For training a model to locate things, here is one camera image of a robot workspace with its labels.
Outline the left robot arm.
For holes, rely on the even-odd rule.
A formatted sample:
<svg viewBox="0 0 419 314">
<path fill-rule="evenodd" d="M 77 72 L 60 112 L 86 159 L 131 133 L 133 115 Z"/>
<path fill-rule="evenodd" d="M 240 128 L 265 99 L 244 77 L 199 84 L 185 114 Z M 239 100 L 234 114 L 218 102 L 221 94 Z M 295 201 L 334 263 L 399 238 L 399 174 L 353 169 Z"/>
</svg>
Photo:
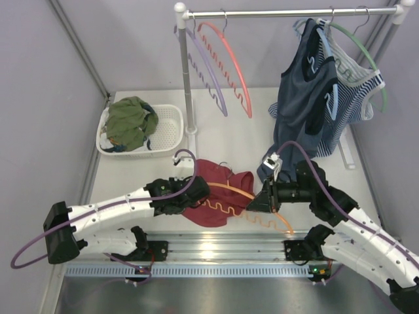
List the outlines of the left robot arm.
<svg viewBox="0 0 419 314">
<path fill-rule="evenodd" d="M 156 179 L 131 193 L 88 205 L 55 203 L 43 223 L 47 258 L 63 264 L 84 254 L 111 253 L 144 258 L 148 251 L 139 222 L 159 215 L 180 215 L 210 194 L 201 177 Z"/>
</svg>

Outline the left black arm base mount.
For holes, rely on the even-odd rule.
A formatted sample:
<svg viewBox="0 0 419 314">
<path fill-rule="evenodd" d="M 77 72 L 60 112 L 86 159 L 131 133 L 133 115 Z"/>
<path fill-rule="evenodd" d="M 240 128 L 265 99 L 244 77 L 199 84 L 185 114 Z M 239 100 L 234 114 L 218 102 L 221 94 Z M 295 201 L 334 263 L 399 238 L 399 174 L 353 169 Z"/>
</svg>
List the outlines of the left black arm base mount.
<svg viewBox="0 0 419 314">
<path fill-rule="evenodd" d="M 136 249 L 126 256 L 116 253 L 111 255 L 126 262 L 163 262 L 168 256 L 168 244 L 167 241 L 148 241 L 147 249 Z"/>
</svg>

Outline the orange hanger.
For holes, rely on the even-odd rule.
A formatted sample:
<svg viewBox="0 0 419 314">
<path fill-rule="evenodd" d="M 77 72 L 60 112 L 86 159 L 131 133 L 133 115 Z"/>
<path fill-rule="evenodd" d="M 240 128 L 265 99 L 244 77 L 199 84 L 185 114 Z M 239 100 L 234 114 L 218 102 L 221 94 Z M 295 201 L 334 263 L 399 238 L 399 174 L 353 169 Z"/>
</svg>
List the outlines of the orange hanger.
<svg viewBox="0 0 419 314">
<path fill-rule="evenodd" d="M 218 186 L 218 187 L 223 187 L 223 188 L 227 188 L 229 190 L 233 190 L 237 193 L 240 193 L 241 191 L 238 190 L 237 188 L 233 188 L 231 186 L 226 186 L 224 184 L 218 184 L 218 183 L 208 183 L 209 187 L 211 186 Z M 250 201 L 253 200 L 255 198 L 255 196 L 251 196 L 247 193 L 244 194 L 245 196 L 247 196 Z M 257 214 L 251 214 L 248 213 L 246 211 L 246 209 L 244 209 L 240 215 L 234 215 L 233 217 L 230 218 L 240 218 L 242 220 L 246 220 L 252 224 L 258 224 L 260 226 L 262 226 L 263 228 L 268 228 L 268 229 L 273 229 L 279 233 L 283 233 L 283 234 L 287 234 L 287 235 L 293 235 L 294 229 L 291 227 L 290 223 L 288 221 L 285 220 L 285 218 L 283 218 L 280 214 L 275 213 L 274 214 L 274 218 L 271 220 L 265 220 L 262 218 L 262 216 L 257 215 Z"/>
</svg>

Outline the red tank top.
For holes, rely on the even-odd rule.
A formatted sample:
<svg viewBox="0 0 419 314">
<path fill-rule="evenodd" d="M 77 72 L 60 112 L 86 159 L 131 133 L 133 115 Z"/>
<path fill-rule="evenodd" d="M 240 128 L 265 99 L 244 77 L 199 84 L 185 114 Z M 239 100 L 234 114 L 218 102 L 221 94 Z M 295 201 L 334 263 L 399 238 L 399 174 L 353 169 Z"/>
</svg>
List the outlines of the red tank top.
<svg viewBox="0 0 419 314">
<path fill-rule="evenodd" d="M 240 215 L 246 208 L 253 193 L 254 176 L 252 172 L 245 171 L 233 173 L 227 166 L 212 161 L 197 160 L 198 172 L 207 183 L 218 183 L 240 190 L 237 193 L 227 188 L 211 186 L 208 199 L 197 208 L 187 208 L 182 215 L 191 222 L 205 227 L 218 228 L 227 224 L 227 220 L 234 215 Z"/>
</svg>

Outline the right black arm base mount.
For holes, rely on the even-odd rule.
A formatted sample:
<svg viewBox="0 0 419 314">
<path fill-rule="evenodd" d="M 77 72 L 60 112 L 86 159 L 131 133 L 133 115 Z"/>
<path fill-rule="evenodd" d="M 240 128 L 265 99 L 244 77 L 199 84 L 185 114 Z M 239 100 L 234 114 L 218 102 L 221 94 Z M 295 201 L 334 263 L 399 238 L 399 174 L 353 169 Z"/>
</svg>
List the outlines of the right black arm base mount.
<svg viewBox="0 0 419 314">
<path fill-rule="evenodd" d="M 303 246 L 303 240 L 286 240 L 283 245 L 287 261 L 298 266 L 304 266 L 311 261 L 309 252 Z"/>
</svg>

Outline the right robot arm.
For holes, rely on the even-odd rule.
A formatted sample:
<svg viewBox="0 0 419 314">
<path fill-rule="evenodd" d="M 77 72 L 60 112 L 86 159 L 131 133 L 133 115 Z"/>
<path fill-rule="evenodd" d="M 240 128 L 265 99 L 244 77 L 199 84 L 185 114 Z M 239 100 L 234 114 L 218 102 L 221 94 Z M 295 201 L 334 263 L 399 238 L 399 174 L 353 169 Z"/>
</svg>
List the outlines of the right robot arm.
<svg viewBox="0 0 419 314">
<path fill-rule="evenodd" d="M 246 207 L 273 213 L 284 203 L 307 203 L 320 224 L 289 259 L 340 262 L 374 283 L 402 313 L 418 312 L 418 255 L 394 239 L 345 192 L 328 184 L 315 162 L 297 164 L 294 181 L 267 178 Z"/>
</svg>

